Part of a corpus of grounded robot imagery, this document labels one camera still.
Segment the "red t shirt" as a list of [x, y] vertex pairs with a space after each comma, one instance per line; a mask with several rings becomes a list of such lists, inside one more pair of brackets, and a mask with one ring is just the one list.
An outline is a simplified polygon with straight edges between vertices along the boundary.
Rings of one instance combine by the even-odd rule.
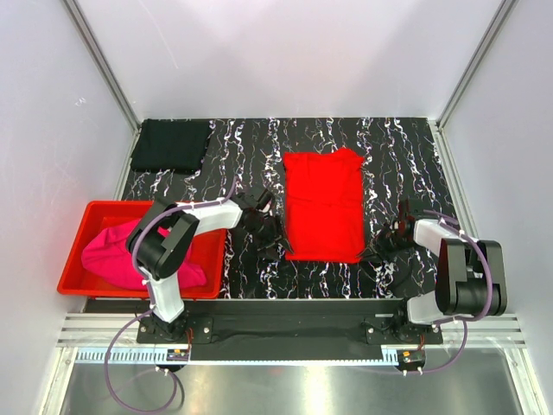
[[365, 249], [362, 156], [284, 154], [288, 261], [356, 264]]

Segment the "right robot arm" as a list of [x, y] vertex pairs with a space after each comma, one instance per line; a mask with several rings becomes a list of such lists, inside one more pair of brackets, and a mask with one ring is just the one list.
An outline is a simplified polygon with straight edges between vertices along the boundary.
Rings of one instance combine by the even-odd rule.
[[415, 248], [424, 248], [437, 258], [434, 289], [402, 300], [388, 318], [368, 318], [368, 343], [429, 342], [446, 323], [478, 322], [505, 312], [500, 243], [467, 234], [457, 219], [424, 208], [418, 201], [398, 203], [397, 216], [376, 233], [359, 261], [382, 265]]

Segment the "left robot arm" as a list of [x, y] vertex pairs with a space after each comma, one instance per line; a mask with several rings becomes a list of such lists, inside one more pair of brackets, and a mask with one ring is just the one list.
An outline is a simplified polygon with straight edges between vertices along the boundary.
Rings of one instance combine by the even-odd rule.
[[267, 189], [257, 195], [244, 192], [214, 201], [177, 203], [157, 198], [126, 240], [135, 271], [149, 293], [149, 322], [167, 342], [186, 337], [185, 303], [177, 272], [184, 264], [193, 239], [221, 229], [241, 228], [252, 238], [257, 255], [278, 259], [278, 249], [294, 250], [281, 216], [272, 213], [274, 195]]

